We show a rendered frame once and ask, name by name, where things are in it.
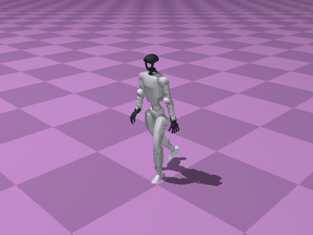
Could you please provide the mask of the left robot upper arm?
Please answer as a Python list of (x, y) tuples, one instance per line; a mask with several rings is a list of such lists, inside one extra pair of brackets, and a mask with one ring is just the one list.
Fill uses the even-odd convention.
[(170, 104), (169, 97), (170, 96), (170, 88), (169, 88), (169, 80), (167, 77), (160, 76), (157, 78), (159, 85), (162, 87), (163, 93), (165, 95), (165, 98), (163, 98), (163, 101), (165, 104)]

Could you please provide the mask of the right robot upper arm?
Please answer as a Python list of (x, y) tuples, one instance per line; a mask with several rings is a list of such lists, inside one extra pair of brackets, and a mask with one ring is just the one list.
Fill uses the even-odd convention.
[(137, 90), (137, 94), (139, 96), (144, 96), (145, 95), (144, 86), (143, 86), (143, 78), (142, 78), (144, 73), (145, 73), (145, 71), (139, 73), (139, 75), (138, 75), (140, 89)]

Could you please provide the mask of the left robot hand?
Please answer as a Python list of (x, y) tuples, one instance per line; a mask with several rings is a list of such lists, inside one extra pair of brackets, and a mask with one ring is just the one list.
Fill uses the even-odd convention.
[[(171, 126), (170, 126), (170, 128), (169, 128), (169, 131), (170, 131), (170, 129), (172, 128), (172, 132), (171, 133), (175, 133), (175, 132), (177, 132), (177, 131), (179, 131), (179, 126), (178, 126), (178, 124), (176, 123), (176, 121), (177, 120), (174, 120), (174, 121), (172, 121), (171, 120), (171, 117), (170, 117), (170, 122), (171, 122)], [(178, 130), (177, 130), (177, 128), (178, 128)], [(176, 129), (176, 131), (175, 131), (175, 129)], [(174, 131), (173, 131), (174, 130)]]

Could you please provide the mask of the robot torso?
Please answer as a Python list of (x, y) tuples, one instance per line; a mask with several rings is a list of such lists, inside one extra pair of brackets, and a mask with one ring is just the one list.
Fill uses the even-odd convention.
[[(160, 114), (165, 114), (163, 107), (159, 102), (163, 101), (164, 93), (162, 87), (158, 83), (158, 77), (163, 76), (161, 73), (153, 72), (154, 75), (149, 75), (149, 71), (143, 74), (143, 86), (147, 101), (150, 102), (150, 113), (154, 119), (157, 119)], [(155, 74), (156, 73), (156, 74)]]

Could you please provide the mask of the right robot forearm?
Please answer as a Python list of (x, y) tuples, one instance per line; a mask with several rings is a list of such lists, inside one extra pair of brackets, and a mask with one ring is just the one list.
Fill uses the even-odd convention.
[(140, 109), (142, 110), (141, 107), (142, 107), (143, 99), (144, 99), (143, 96), (139, 96), (139, 95), (137, 94), (136, 110), (137, 110), (138, 108), (140, 108)]

